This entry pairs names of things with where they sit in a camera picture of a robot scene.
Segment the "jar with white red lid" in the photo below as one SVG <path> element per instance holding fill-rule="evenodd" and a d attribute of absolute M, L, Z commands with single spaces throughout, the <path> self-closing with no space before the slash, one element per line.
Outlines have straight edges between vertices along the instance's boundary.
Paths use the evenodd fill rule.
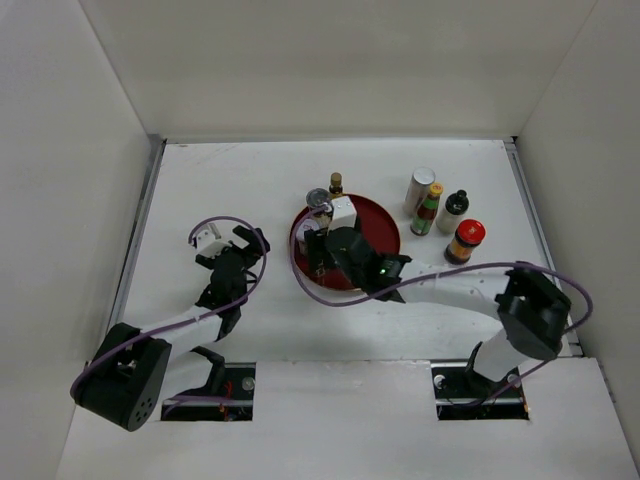
<path fill-rule="evenodd" d="M 296 244 L 299 250 L 299 253 L 302 256 L 307 255 L 307 244 L 305 240 L 305 232 L 300 230 L 296 233 Z"/>

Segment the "salt grinder black cap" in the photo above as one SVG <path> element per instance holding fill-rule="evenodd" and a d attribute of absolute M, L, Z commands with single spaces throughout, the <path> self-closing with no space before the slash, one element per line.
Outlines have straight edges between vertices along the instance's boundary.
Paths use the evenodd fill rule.
<path fill-rule="evenodd" d="M 332 218 L 331 195 L 324 188 L 314 188 L 306 195 L 306 203 L 311 217 L 320 228 L 327 228 Z"/>

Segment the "small yellow label sauce bottle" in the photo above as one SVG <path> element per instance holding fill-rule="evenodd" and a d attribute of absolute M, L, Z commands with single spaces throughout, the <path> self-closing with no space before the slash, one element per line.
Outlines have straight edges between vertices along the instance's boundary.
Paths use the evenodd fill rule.
<path fill-rule="evenodd" d="M 342 175 L 333 172 L 330 176 L 329 193 L 333 198 L 343 195 Z"/>

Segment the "yellow cap chili sauce bottle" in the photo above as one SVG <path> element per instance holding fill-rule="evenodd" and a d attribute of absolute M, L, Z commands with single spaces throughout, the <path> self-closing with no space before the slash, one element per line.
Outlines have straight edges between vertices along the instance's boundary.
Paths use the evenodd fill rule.
<path fill-rule="evenodd" d="M 427 195 L 417 208 L 410 225 L 414 235 L 425 236 L 430 232 L 438 213 L 443 191 L 443 185 L 439 182 L 434 182 L 429 186 Z"/>

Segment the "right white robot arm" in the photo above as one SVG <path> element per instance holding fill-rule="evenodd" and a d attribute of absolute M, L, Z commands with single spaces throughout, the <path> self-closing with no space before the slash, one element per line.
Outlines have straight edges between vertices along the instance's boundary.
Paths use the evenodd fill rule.
<path fill-rule="evenodd" d="M 475 395 L 489 394 L 529 360 L 555 360 L 562 349 L 571 302 L 535 266 L 514 264 L 497 280 L 504 290 L 495 293 L 470 270 L 437 269 L 406 255 L 378 253 L 355 228 L 307 232 L 305 243 L 311 267 L 339 270 L 369 298 L 449 306 L 499 321 L 501 329 L 474 347 L 463 373 Z"/>

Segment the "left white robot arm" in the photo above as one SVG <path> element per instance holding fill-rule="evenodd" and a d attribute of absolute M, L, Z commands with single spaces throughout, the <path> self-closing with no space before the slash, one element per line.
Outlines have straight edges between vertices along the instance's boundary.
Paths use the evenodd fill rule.
<path fill-rule="evenodd" d="M 225 360 L 208 346 L 227 337 L 240 320 L 263 277 L 252 269 L 264 266 L 270 251 L 261 229 L 239 222 L 232 232 L 242 245 L 223 240 L 212 221 L 190 233 L 195 261 L 210 273 L 198 300 L 151 326 L 114 325 L 71 386 L 77 406 L 133 432 L 166 400 L 221 393 Z"/>

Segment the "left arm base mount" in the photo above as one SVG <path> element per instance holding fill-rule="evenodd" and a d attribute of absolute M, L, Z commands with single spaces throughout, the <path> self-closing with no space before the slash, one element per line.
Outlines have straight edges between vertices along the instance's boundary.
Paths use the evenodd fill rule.
<path fill-rule="evenodd" d="M 253 419 L 254 363 L 228 363 L 196 347 L 169 365 L 159 397 L 162 421 L 243 422 Z"/>

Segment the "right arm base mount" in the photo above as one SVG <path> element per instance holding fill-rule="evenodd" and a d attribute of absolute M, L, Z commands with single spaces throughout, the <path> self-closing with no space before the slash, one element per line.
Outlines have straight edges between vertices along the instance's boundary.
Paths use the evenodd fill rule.
<path fill-rule="evenodd" d="M 436 414 L 441 421 L 529 420 L 529 408 L 518 378 L 511 370 L 499 382 L 486 380 L 460 363 L 431 367 Z"/>

